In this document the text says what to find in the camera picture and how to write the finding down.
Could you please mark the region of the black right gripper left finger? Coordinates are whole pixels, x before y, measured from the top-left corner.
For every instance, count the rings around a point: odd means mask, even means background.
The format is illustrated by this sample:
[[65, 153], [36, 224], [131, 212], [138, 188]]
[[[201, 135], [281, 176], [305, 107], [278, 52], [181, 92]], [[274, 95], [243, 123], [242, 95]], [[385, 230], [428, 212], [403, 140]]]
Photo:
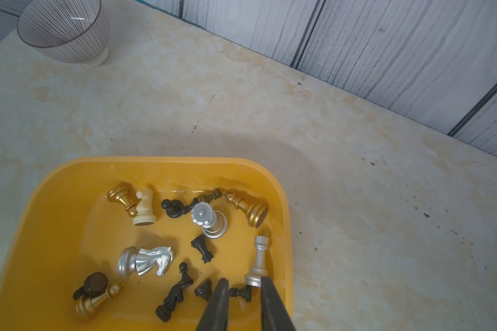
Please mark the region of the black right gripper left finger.
[[229, 299], [229, 281], [221, 278], [207, 302], [207, 308], [197, 325], [197, 330], [226, 331], [229, 322]]

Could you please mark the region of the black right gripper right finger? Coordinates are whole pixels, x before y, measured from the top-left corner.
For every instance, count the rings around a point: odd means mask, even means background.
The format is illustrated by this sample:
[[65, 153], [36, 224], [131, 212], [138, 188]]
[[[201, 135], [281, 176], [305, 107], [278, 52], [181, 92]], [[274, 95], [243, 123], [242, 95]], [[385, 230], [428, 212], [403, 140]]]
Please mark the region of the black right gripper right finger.
[[260, 289], [262, 331], [296, 331], [272, 278], [262, 277]]

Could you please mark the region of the black chess knight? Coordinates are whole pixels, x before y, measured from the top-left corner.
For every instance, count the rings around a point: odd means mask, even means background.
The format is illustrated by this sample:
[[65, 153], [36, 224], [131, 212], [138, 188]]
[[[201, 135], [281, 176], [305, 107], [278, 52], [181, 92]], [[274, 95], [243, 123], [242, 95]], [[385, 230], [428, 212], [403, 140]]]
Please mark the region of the black chess knight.
[[212, 280], [210, 278], [206, 278], [194, 289], [195, 296], [208, 302], [213, 293], [212, 285]]

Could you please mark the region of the black chess pawn mid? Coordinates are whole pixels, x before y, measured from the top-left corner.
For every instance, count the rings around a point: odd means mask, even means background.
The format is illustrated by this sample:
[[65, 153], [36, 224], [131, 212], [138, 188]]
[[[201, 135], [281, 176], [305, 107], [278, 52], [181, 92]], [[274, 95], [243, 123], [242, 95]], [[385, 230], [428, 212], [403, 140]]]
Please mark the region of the black chess pawn mid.
[[230, 288], [230, 297], [239, 297], [245, 300], [245, 302], [250, 303], [252, 301], [252, 287], [250, 285], [245, 285], [242, 288]]

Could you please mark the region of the small black chess piece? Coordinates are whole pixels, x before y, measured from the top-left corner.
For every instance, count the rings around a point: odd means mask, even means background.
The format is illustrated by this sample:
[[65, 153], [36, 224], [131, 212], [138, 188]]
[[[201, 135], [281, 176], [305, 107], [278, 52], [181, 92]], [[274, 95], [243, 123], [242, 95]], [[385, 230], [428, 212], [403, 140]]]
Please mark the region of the small black chess piece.
[[209, 251], [207, 248], [206, 237], [203, 234], [200, 234], [199, 236], [194, 238], [191, 241], [191, 246], [200, 252], [204, 263], [209, 263], [211, 262], [212, 258], [214, 258], [211, 251]]

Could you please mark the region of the gold chess piece front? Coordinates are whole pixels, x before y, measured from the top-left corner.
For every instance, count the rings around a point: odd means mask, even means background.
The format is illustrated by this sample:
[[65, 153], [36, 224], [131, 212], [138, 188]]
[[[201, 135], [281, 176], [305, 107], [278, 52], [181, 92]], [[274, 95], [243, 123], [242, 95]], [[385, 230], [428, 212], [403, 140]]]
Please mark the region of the gold chess piece front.
[[265, 203], [247, 201], [243, 196], [232, 191], [225, 191], [224, 196], [226, 201], [232, 204], [235, 209], [244, 213], [249, 227], [259, 228], [265, 221], [269, 212]]

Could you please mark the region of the cream white chess pawn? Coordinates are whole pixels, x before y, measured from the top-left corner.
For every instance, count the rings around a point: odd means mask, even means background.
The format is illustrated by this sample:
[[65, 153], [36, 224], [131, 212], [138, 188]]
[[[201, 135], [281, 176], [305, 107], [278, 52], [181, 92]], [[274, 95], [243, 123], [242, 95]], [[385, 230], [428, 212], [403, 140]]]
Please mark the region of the cream white chess pawn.
[[139, 202], [136, 206], [137, 214], [133, 218], [135, 226], [149, 226], [157, 222], [157, 217], [153, 213], [153, 191], [145, 187], [136, 192]]

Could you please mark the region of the bronze chess pawn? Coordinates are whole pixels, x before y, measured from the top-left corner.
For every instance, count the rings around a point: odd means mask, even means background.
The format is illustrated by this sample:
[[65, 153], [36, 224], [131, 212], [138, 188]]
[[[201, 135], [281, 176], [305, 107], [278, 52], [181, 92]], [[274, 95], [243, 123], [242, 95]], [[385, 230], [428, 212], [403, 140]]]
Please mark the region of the bronze chess pawn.
[[221, 196], [222, 196], [222, 191], [219, 188], [215, 189], [214, 191], [212, 191], [211, 193], [208, 193], [208, 194], [203, 193], [192, 200], [192, 202], [188, 205], [188, 209], [189, 210], [193, 209], [195, 207], [195, 205], [197, 205], [201, 202], [205, 202], [205, 203], [209, 204], [211, 201], [217, 200]]

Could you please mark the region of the gold chess bishop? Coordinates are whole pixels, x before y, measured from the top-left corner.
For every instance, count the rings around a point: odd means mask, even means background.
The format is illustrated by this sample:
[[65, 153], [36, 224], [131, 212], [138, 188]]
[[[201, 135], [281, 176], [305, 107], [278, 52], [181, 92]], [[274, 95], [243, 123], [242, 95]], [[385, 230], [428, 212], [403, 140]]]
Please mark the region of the gold chess bishop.
[[89, 297], [87, 295], [81, 296], [75, 305], [77, 316], [80, 319], [92, 319], [96, 316], [99, 307], [103, 304], [103, 302], [108, 299], [112, 299], [119, 295], [124, 289], [124, 283], [115, 282], [107, 286], [105, 291], [101, 294]]

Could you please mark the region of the gold chess pawn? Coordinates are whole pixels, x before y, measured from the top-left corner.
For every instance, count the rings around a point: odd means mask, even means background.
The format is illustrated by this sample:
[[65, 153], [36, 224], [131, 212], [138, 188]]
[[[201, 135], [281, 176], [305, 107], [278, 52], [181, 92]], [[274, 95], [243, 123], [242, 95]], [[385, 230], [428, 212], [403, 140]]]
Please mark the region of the gold chess pawn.
[[130, 217], [137, 216], [137, 203], [131, 197], [131, 186], [128, 183], [119, 183], [112, 187], [106, 193], [106, 198], [110, 203], [118, 203], [123, 205], [126, 213]]

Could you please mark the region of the yellow plastic storage box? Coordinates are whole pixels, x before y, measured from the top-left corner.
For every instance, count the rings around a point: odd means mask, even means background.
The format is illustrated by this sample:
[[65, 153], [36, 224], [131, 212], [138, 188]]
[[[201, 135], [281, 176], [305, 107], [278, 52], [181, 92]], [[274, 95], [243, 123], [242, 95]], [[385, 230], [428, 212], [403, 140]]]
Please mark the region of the yellow plastic storage box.
[[[153, 191], [157, 222], [135, 226], [123, 205], [106, 193], [119, 183], [131, 186], [131, 197], [145, 187]], [[226, 233], [207, 239], [214, 258], [204, 263], [191, 241], [202, 232], [190, 215], [172, 219], [164, 199], [189, 204], [219, 188], [269, 212], [259, 228], [249, 227], [241, 210], [220, 198], [211, 202], [228, 219]], [[291, 222], [286, 194], [275, 176], [246, 159], [215, 157], [87, 157], [70, 161], [46, 176], [31, 194], [0, 274], [0, 330], [194, 330], [207, 307], [194, 287], [183, 290], [169, 322], [155, 310], [181, 280], [186, 262], [196, 284], [221, 278], [230, 287], [244, 284], [255, 261], [255, 237], [270, 238], [266, 268], [289, 312], [294, 309]], [[157, 267], [139, 276], [122, 277], [117, 264], [130, 246], [151, 250], [171, 247], [174, 260], [163, 277]], [[104, 273], [108, 285], [123, 291], [103, 302], [92, 319], [77, 316], [73, 293], [85, 279]]]

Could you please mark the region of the purple patterned glass bowl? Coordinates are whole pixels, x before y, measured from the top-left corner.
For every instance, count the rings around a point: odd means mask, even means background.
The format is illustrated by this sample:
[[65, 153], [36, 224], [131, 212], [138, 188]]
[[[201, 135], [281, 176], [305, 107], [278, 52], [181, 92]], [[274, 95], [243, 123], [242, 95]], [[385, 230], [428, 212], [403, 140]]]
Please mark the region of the purple patterned glass bowl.
[[19, 16], [17, 34], [58, 62], [99, 66], [109, 57], [109, 20], [100, 0], [31, 1]]

